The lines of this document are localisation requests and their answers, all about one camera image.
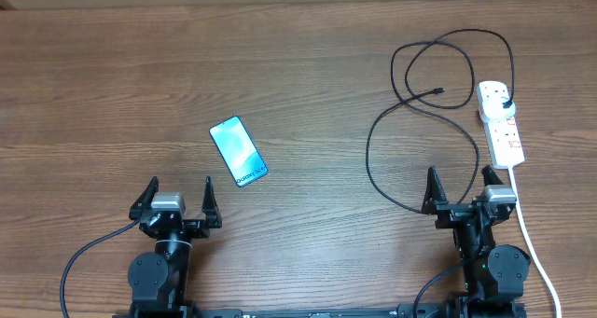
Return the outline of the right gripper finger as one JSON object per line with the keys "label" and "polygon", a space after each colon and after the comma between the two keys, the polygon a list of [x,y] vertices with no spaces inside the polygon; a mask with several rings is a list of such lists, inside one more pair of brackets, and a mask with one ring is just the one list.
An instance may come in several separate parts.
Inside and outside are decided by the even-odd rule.
{"label": "right gripper finger", "polygon": [[485,186],[503,185],[504,182],[498,177],[491,165],[482,168],[481,174]]}
{"label": "right gripper finger", "polygon": [[427,171],[427,183],[421,211],[423,214],[436,214],[437,208],[449,201],[439,179],[437,170],[431,166]]}

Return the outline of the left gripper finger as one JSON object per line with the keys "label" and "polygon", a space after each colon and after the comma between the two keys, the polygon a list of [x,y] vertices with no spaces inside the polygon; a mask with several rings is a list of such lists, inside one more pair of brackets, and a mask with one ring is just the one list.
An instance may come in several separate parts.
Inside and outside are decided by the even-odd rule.
{"label": "left gripper finger", "polygon": [[159,183],[159,178],[157,176],[151,178],[144,192],[130,207],[129,218],[131,220],[139,220],[143,211],[151,207],[151,201],[159,191]]}
{"label": "left gripper finger", "polygon": [[215,200],[214,182],[210,176],[205,179],[205,189],[201,211],[205,215],[206,228],[221,228],[222,217]]}

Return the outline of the Samsung Galaxy smartphone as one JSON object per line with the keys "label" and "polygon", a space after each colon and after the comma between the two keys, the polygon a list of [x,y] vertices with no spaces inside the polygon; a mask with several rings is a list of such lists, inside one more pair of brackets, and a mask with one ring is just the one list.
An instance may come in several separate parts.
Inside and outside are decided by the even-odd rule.
{"label": "Samsung Galaxy smartphone", "polygon": [[269,172],[239,117],[220,122],[209,132],[238,187],[245,187]]}

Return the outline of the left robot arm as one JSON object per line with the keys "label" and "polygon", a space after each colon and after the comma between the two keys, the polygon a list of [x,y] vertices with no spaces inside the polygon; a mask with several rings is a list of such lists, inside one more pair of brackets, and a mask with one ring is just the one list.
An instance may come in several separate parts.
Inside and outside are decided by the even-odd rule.
{"label": "left robot arm", "polygon": [[155,241],[152,252],[137,256],[128,269],[132,288],[131,317],[200,317],[195,302],[186,299],[192,242],[210,237],[222,227],[211,177],[205,179],[202,219],[185,218],[180,192],[160,192],[153,177],[129,211],[129,218]]}

